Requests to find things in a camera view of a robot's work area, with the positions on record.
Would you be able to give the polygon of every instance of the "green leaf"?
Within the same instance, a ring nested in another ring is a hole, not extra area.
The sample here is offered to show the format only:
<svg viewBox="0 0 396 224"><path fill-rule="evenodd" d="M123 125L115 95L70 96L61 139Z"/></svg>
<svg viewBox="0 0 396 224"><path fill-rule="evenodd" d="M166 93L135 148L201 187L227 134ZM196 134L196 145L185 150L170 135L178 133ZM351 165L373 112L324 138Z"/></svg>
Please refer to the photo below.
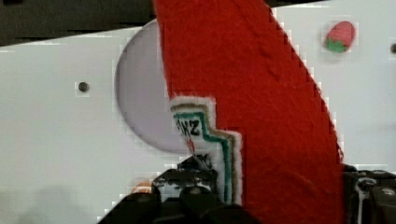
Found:
<svg viewBox="0 0 396 224"><path fill-rule="evenodd" d="M333 41L332 39L329 39L326 43L326 47L329 51L337 53L342 53L347 50L347 47L343 45L343 42L341 40Z"/></svg>

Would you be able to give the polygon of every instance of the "red fabric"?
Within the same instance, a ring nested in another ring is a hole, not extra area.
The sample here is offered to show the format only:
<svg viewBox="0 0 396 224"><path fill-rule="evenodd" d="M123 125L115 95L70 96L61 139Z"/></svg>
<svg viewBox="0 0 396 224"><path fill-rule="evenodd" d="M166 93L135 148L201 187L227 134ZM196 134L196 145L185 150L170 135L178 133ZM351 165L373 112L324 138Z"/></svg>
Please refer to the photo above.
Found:
<svg viewBox="0 0 396 224"><path fill-rule="evenodd" d="M155 0L171 98L216 98L243 135L243 206L263 223L342 223L342 166L326 105L262 0Z"/></svg>

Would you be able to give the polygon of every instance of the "red sticker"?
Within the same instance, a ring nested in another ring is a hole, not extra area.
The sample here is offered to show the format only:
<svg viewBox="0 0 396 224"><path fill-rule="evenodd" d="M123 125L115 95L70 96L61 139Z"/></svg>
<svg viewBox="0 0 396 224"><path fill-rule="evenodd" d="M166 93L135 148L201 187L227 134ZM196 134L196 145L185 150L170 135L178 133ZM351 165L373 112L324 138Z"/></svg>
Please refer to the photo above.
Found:
<svg viewBox="0 0 396 224"><path fill-rule="evenodd" d="M337 23L327 34L325 46L329 51L347 51L355 39L355 27L349 21Z"/></svg>

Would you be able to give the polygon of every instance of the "dark background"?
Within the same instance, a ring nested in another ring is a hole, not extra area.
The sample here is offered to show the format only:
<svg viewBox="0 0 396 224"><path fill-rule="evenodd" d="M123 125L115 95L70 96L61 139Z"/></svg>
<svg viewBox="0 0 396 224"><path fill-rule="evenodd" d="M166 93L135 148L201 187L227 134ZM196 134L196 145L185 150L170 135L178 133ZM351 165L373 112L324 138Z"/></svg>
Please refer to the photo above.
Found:
<svg viewBox="0 0 396 224"><path fill-rule="evenodd" d="M0 47L142 26L155 19L152 0L0 1ZM317 1L266 2L280 7Z"/></svg>

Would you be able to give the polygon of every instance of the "green border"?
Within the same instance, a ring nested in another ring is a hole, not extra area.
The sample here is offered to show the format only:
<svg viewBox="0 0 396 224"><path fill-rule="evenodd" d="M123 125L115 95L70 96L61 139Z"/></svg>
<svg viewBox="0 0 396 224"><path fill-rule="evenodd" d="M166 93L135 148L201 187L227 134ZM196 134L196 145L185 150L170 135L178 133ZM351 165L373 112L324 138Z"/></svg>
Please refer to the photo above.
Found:
<svg viewBox="0 0 396 224"><path fill-rule="evenodd" d="M219 138L215 135L211 135L208 132L208 129L206 127L206 122L205 122L205 113L203 112L191 112L191 113L186 113L186 112L180 112L176 113L174 115L174 119L191 119L194 117L198 117L199 120L202 123L202 131L203 131L203 138L207 142L211 143L220 143L224 155L224 202L230 203L231 198L230 198L230 190L229 188L231 187L231 161L230 161L230 140L228 139L223 139Z"/></svg>

